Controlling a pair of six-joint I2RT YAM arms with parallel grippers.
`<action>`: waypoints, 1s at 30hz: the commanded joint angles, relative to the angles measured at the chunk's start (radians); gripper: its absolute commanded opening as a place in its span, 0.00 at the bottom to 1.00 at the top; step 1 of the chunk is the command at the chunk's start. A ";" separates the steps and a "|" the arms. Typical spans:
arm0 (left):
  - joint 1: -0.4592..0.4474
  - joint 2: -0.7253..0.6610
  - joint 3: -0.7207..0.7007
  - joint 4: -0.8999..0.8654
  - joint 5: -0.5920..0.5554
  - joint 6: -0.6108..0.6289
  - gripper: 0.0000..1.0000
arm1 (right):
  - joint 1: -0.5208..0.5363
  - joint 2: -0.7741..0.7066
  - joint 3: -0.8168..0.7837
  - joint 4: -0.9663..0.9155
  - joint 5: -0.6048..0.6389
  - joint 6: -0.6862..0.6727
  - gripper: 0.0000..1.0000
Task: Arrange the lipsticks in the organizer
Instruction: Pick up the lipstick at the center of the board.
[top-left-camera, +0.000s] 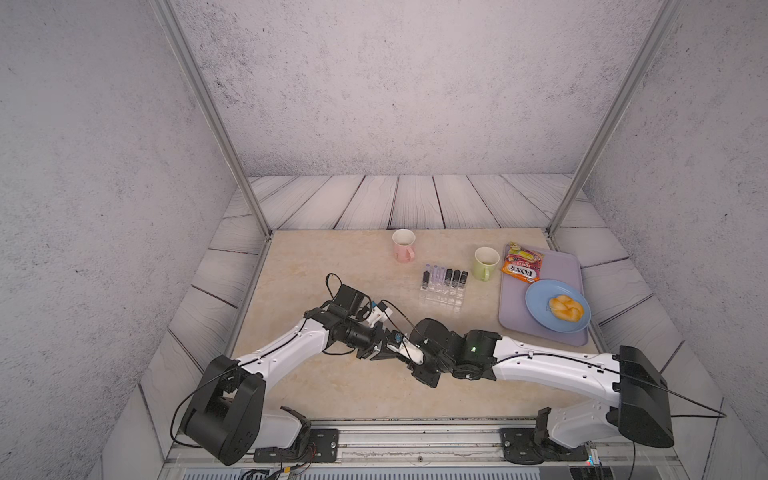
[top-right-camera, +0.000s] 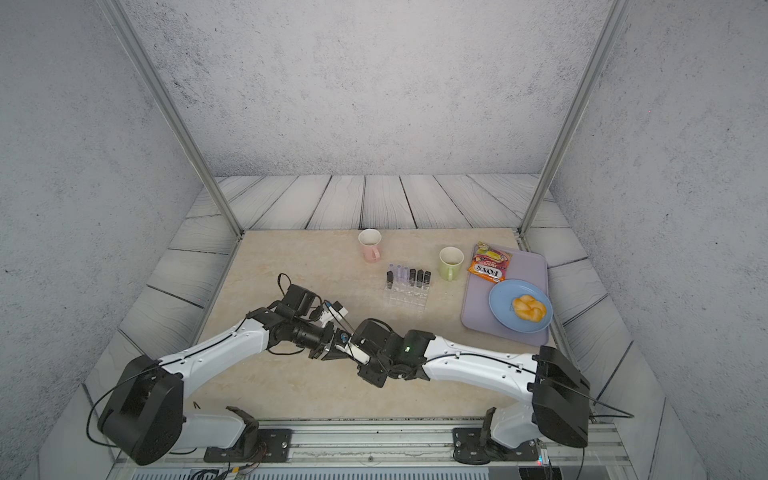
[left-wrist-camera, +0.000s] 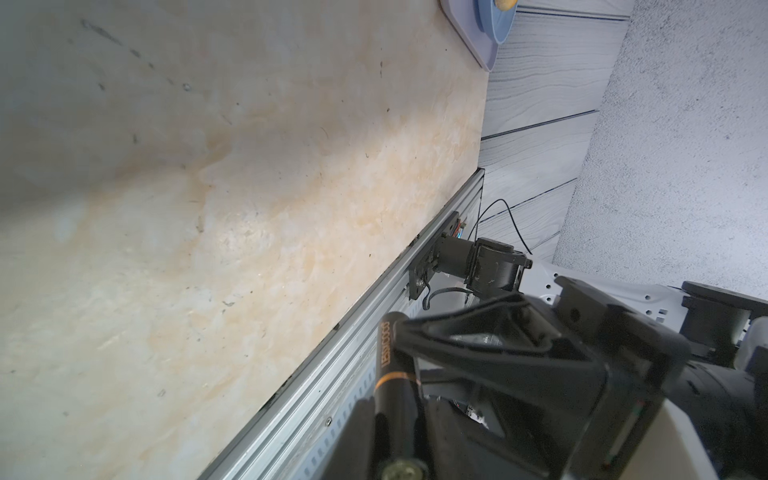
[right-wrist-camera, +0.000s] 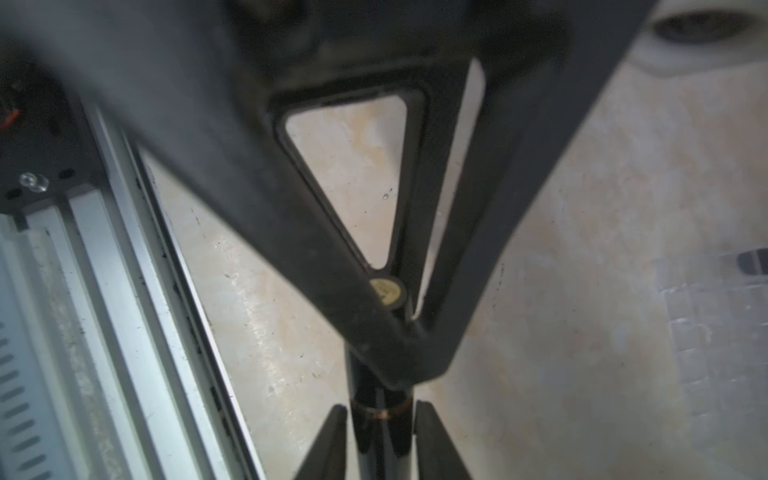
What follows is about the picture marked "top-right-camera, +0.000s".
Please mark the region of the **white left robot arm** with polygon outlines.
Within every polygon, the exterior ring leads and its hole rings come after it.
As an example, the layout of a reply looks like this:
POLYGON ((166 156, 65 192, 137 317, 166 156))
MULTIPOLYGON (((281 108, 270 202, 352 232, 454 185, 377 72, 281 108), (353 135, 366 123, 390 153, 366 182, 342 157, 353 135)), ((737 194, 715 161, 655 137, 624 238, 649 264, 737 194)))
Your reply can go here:
POLYGON ((203 448, 209 461, 247 461, 259 450, 258 422, 238 407, 221 413, 188 413, 186 400, 230 367, 282 342, 314 353, 334 337, 332 323, 308 317, 316 294, 298 285, 267 307, 247 313, 236 325, 202 343, 157 360, 130 361, 116 386, 101 400, 96 426, 112 448, 140 466, 181 449, 203 448))

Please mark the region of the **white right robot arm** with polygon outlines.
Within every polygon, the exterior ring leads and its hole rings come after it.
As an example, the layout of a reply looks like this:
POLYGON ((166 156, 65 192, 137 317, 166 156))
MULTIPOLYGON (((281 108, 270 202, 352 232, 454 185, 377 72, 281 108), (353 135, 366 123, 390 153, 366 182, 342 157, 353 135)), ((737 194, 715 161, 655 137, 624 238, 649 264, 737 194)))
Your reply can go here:
POLYGON ((381 388, 388 378, 453 381, 492 390, 516 403, 492 407, 483 427, 493 442, 513 448, 537 438, 583 449, 588 445, 590 383, 560 350, 495 352, 431 332, 400 336, 376 319, 343 334, 337 350, 358 364, 358 375, 381 388))

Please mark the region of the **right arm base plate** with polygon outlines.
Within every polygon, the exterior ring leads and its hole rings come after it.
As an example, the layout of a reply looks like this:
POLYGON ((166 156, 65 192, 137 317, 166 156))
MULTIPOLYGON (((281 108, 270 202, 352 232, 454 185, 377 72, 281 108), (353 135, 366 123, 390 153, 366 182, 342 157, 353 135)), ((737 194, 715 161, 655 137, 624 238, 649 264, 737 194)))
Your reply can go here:
POLYGON ((464 465, 487 465, 492 462, 539 462, 537 443, 523 442, 506 447, 492 440, 481 427, 458 427, 452 430, 454 461, 464 465))

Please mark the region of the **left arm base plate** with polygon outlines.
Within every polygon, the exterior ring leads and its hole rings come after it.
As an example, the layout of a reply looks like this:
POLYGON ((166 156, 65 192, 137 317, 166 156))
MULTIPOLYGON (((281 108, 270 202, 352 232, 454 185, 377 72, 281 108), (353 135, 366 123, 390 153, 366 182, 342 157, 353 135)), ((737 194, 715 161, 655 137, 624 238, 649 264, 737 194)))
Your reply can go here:
POLYGON ((291 429, 246 429, 230 448, 207 448, 203 461, 230 464, 284 463, 288 460, 292 436, 291 429))

